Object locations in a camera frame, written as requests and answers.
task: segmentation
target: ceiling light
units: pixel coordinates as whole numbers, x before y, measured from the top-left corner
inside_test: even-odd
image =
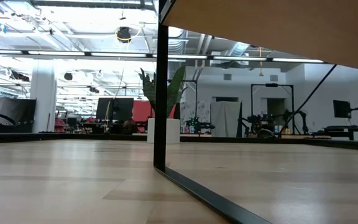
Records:
[[[180,58],[180,59],[206,59],[205,55],[168,55],[168,58]]]
[[[146,54],[123,54],[123,53],[91,53],[99,57],[146,57]]]
[[[22,54],[20,50],[0,50],[0,54]]]
[[[240,61],[257,61],[264,62],[267,58],[262,57],[230,57],[230,56],[214,56],[215,60],[240,60]]]
[[[300,58],[273,58],[274,62],[298,62],[298,63],[324,63],[322,60],[316,59],[300,59]]]
[[[57,51],[29,51],[29,54],[38,55],[69,55],[69,56],[84,56],[84,52],[57,52]]]

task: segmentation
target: ceiling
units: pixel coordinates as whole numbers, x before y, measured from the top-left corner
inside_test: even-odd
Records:
[[[0,49],[52,50],[80,52],[157,53],[158,1],[113,0],[10,0],[0,1]],[[128,27],[131,40],[120,41],[120,27]],[[259,49],[231,40],[170,27],[170,54],[220,54],[232,56],[296,57],[270,49]],[[154,58],[148,60],[80,60],[55,59],[59,66],[57,105],[80,113],[92,113],[98,97],[133,96],[143,99],[140,68],[153,73]],[[31,57],[0,56],[0,96],[29,97],[29,82],[9,78],[12,71],[31,80]],[[194,66],[194,60],[172,60],[170,70],[180,65]],[[259,62],[241,65],[249,70]],[[286,71],[295,66],[288,63],[266,63],[266,67]],[[70,72],[74,79],[67,81]],[[2,84],[19,83],[21,86]],[[101,86],[99,94],[86,86]]]

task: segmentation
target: wooden floor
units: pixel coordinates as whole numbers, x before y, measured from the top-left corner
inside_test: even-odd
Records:
[[[145,142],[0,144],[0,224],[226,223],[158,174]]]
[[[182,143],[167,166],[272,223],[357,223],[358,151]],[[145,142],[0,144],[0,223],[225,223],[158,174]]]
[[[306,145],[181,144],[171,169],[275,224],[358,224],[358,151]]]

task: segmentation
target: potted plant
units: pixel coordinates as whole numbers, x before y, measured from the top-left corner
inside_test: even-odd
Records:
[[[154,73],[153,80],[150,80],[149,75],[146,75],[143,69],[140,69],[142,73],[139,74],[140,79],[143,82],[143,93],[150,101],[150,105],[155,110],[155,78]],[[183,88],[182,80],[185,77],[186,67],[180,67],[173,76],[168,89],[167,89],[167,144],[179,144],[180,142],[180,120],[169,119],[169,115],[173,106],[180,102],[181,96],[186,88]],[[154,118],[149,118],[147,125],[147,142],[154,143]]]

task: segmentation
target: green object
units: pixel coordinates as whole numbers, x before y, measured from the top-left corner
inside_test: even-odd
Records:
[[[149,99],[150,105],[155,110],[155,79],[157,74],[154,73],[154,79],[150,80],[149,75],[146,75],[143,69],[140,69],[142,73],[139,74],[140,79],[143,82],[143,94]],[[186,66],[180,67],[172,78],[171,83],[167,89],[167,117],[172,111],[173,106],[179,103],[182,94],[186,88],[183,88],[183,78],[185,77]]]

